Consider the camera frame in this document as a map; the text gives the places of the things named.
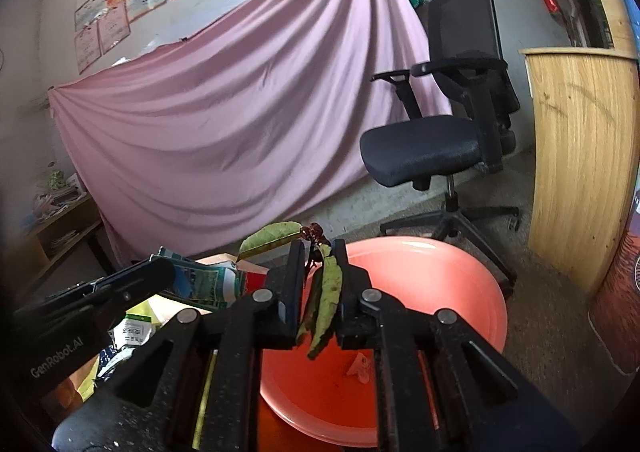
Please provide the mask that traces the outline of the blue white wrapper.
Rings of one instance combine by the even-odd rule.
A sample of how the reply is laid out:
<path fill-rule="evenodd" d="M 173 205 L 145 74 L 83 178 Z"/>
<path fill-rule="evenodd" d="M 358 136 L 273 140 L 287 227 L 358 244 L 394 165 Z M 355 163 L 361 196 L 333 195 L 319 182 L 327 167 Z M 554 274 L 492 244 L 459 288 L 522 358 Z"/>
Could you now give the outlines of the blue white wrapper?
<path fill-rule="evenodd" d="M 96 380 L 98 382 L 106 382 L 115 372 L 119 365 L 128 361 L 134 353 L 134 347 L 122 347 L 117 349 L 114 345 L 110 345 L 100 352 L 98 372 Z"/>

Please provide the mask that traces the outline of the pink plastic basin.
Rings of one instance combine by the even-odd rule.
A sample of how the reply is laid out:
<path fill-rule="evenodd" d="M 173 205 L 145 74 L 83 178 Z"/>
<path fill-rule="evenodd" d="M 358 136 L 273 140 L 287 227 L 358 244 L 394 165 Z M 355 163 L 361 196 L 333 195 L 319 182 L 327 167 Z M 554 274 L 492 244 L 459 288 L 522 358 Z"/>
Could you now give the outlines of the pink plastic basin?
<path fill-rule="evenodd" d="M 349 262 L 369 273 L 372 287 L 397 298 L 411 313 L 416 349 L 424 361 L 438 355 L 436 312 L 461 316 L 495 350 L 508 332 L 506 301 L 491 272 L 448 243 L 417 236 L 383 236 L 346 246 Z M 374 357 L 370 349 L 343 350 L 329 342 L 316 360 L 307 345 L 262 355 L 260 393 L 286 424 L 327 446 L 373 448 L 378 443 Z M 371 362 L 367 385 L 346 372 L 356 354 Z"/>

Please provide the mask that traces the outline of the black office chair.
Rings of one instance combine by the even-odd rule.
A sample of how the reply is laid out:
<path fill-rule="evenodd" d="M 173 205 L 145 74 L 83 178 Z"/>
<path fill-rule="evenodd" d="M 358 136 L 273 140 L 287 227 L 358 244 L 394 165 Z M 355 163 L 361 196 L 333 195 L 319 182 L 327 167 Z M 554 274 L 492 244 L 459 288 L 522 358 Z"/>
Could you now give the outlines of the black office chair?
<path fill-rule="evenodd" d="M 372 75 L 392 85 L 408 118 L 366 131 L 360 155 L 368 174 L 381 186 L 409 183 L 426 191 L 435 176 L 446 180 L 444 206 L 381 224 L 381 235 L 400 229 L 427 228 L 433 240 L 462 235 L 502 273 L 503 296 L 513 293 L 518 275 L 477 229 L 480 221 L 506 217 L 518 230 L 516 206 L 463 208 L 454 177 L 472 168 L 501 172 L 503 159 L 516 148 L 511 117 L 521 105 L 504 60 L 494 0 L 430 0 L 426 10 L 431 59 L 411 68 Z M 426 116 L 410 80 L 434 78 L 446 98 L 461 104 L 463 116 Z"/>

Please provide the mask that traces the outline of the pink hanging cloth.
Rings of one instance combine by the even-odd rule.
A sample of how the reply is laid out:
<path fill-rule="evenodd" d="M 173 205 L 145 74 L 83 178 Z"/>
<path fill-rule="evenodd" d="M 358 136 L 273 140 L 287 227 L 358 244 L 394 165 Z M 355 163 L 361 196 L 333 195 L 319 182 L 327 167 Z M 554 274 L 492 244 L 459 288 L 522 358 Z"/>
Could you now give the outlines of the pink hanging cloth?
<path fill-rule="evenodd" d="M 351 186 L 361 135 L 406 118 L 373 75 L 429 56 L 409 0 L 247 0 L 49 102 L 129 264 L 216 250 Z"/>

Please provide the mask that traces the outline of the trash pieces in basin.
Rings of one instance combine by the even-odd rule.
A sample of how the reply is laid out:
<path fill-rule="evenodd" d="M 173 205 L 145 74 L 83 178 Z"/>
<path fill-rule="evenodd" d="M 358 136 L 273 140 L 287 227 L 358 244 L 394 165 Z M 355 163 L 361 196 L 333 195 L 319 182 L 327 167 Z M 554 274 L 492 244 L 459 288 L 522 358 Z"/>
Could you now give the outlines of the trash pieces in basin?
<path fill-rule="evenodd" d="M 360 384 L 367 385 L 370 383 L 371 378 L 370 359 L 362 352 L 358 352 L 348 368 L 346 375 L 355 376 Z"/>

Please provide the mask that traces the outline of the blue green snack wrapper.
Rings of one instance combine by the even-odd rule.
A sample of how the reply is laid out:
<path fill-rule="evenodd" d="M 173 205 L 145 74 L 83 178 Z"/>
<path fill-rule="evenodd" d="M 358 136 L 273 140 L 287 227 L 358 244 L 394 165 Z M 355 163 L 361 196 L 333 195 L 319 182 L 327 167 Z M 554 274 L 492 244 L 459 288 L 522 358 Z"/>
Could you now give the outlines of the blue green snack wrapper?
<path fill-rule="evenodd" d="M 209 311 L 230 307 L 246 293 L 246 273 L 232 258 L 213 264 L 195 261 L 161 247 L 149 260 L 167 259 L 175 279 L 160 294 L 176 302 Z"/>

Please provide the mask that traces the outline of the wooden cabinet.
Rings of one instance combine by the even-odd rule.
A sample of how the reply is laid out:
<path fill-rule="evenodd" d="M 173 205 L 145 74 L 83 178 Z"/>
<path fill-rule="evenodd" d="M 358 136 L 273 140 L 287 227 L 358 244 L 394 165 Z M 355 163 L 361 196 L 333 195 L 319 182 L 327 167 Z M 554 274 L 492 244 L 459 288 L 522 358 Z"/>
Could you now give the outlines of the wooden cabinet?
<path fill-rule="evenodd" d="M 634 42 L 523 50 L 535 122 L 528 247 L 587 294 L 620 244 L 639 163 Z"/>

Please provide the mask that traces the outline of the white green paper trash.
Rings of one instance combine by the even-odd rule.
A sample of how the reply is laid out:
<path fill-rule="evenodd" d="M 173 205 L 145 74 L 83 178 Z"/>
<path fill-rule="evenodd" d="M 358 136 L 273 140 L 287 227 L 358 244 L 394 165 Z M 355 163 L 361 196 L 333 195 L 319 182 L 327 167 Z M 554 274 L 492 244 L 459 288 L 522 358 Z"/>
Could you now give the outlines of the white green paper trash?
<path fill-rule="evenodd" d="M 156 332 L 160 322 L 146 313 L 127 312 L 112 329 L 112 342 L 117 350 L 144 345 Z"/>

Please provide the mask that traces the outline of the wooden wall shelf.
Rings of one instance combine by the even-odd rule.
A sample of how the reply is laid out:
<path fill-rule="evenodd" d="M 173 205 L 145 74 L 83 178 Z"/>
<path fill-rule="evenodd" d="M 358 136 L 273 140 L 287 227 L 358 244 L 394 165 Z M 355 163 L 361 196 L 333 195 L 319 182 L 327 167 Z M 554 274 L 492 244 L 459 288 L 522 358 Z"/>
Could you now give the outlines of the wooden wall shelf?
<path fill-rule="evenodd" d="M 30 230 L 6 252 L 6 282 L 14 302 L 24 302 L 76 247 L 87 244 L 103 271 L 113 269 L 98 231 L 104 227 L 90 194 Z"/>

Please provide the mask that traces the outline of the dried green leaf twig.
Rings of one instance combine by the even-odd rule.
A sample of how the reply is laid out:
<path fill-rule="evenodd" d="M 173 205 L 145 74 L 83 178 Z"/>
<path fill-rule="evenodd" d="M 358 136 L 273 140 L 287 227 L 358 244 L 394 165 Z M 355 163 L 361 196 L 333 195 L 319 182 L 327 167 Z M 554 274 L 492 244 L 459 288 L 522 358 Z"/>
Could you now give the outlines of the dried green leaf twig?
<path fill-rule="evenodd" d="M 342 268 L 322 227 L 315 222 L 303 226 L 297 221 L 267 224 L 241 243 L 238 260 L 267 253 L 295 240 L 310 243 L 310 260 L 320 266 L 312 278 L 296 336 L 298 344 L 301 344 L 307 335 L 311 337 L 307 358 L 316 360 L 332 337 L 333 322 L 344 281 Z"/>

